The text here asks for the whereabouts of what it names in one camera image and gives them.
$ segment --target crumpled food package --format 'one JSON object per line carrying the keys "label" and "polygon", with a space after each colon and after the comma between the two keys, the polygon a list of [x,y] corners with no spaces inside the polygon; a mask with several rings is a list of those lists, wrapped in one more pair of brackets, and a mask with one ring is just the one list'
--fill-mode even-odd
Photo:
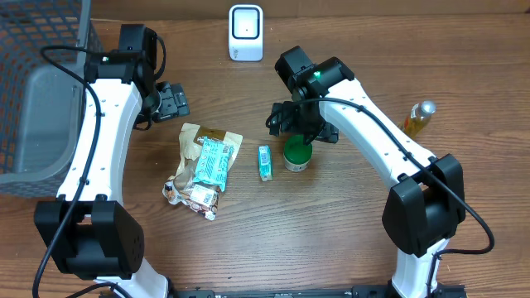
{"label": "crumpled food package", "polygon": [[202,144],[205,137],[217,142],[223,142],[231,147],[231,155],[228,161],[228,170],[230,169],[238,155],[243,136],[185,123],[179,135],[181,161],[175,175],[170,176],[164,184],[162,193],[170,204],[183,203],[195,212],[202,214],[205,218],[214,220],[217,214],[219,197],[222,193],[220,187],[204,182],[194,182],[195,169],[203,151]]}

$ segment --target bottle cap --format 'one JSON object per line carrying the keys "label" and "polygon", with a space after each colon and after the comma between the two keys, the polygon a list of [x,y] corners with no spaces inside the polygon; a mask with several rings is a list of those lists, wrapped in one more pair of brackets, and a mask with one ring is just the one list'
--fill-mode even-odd
{"label": "bottle cap", "polygon": [[431,100],[426,100],[422,103],[421,115],[422,117],[429,117],[436,112],[436,104]]}

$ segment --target oil bottle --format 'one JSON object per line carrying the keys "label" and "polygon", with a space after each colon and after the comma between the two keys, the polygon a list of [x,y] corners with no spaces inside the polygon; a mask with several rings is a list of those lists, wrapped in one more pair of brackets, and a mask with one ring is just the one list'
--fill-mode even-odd
{"label": "oil bottle", "polygon": [[398,127],[413,139],[431,121],[434,112],[436,112],[436,105],[431,100],[416,103],[411,113]]}

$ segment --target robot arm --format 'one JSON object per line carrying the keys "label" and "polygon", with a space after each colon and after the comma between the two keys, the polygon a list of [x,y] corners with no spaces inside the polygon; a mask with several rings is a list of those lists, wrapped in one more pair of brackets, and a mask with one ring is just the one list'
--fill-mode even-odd
{"label": "robot arm", "polygon": [[[431,164],[429,158],[434,154],[402,133],[373,104],[357,79],[351,81],[345,79],[328,90],[329,93],[326,95],[328,98],[349,100],[366,107],[390,129],[392,134],[423,166]],[[401,174],[412,176],[419,171],[410,161],[403,159],[403,152],[398,150],[377,123],[366,114],[340,103],[325,101],[319,103],[319,108],[324,120],[337,127],[363,153],[389,189],[399,182],[398,177]]]}
{"label": "robot arm", "polygon": [[[345,79],[330,87],[329,91],[326,97],[350,100],[366,107],[390,129],[407,151],[411,152],[423,166],[431,164],[430,160],[434,155],[401,132],[370,100],[358,80]],[[337,127],[361,151],[389,189],[400,182],[398,179],[400,175],[413,176],[419,171],[410,161],[403,159],[403,152],[398,150],[383,130],[366,114],[340,103],[326,101],[319,102],[319,108],[324,120]],[[432,254],[444,249],[448,242],[449,239],[438,241],[421,257],[406,254],[398,249],[396,271],[392,277],[393,289],[401,297],[425,297],[425,284],[427,284]],[[437,269],[431,282],[433,290],[437,288],[436,273]]]}
{"label": "robot arm", "polygon": [[[61,222],[68,222],[51,251],[62,273],[110,281],[135,298],[166,298],[172,286],[143,258],[142,227],[123,208],[123,167],[131,131],[140,123],[147,123],[141,129],[147,130],[153,122],[189,113],[179,84],[155,82],[157,39],[145,26],[124,25],[119,50],[92,53],[84,78],[97,98],[86,93],[75,156],[57,201],[39,202],[35,212],[35,225],[48,247]],[[95,100],[100,106],[97,145],[80,197],[72,202],[94,138]],[[73,215],[65,219],[72,205]],[[85,218],[89,223],[78,224]]]}
{"label": "robot arm", "polygon": [[[463,199],[460,163],[451,155],[438,160],[402,133],[373,104],[353,72],[339,59],[334,57],[315,65],[297,46],[282,54],[275,69],[291,92],[293,102],[273,104],[267,120],[270,133],[276,136],[279,132],[301,133],[305,143],[337,142],[339,131],[347,136],[389,189],[383,226],[398,250],[397,268],[385,295],[425,297],[433,254],[444,249],[455,235],[465,211],[446,192],[431,185],[406,153],[410,152],[419,164]],[[352,106],[369,111],[381,123]],[[380,125],[388,129],[404,150]],[[434,291],[436,287],[435,269],[430,288]]]}

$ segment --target printed label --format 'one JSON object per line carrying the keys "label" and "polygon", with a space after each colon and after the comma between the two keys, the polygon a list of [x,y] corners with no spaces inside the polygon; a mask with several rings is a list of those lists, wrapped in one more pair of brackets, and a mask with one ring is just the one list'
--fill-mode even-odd
{"label": "printed label", "polygon": [[259,148],[259,160],[261,161],[262,166],[268,164],[268,152],[266,147]]}
{"label": "printed label", "polygon": [[190,199],[206,206],[210,206],[214,198],[214,190],[206,188],[202,185],[194,185],[191,192]]}

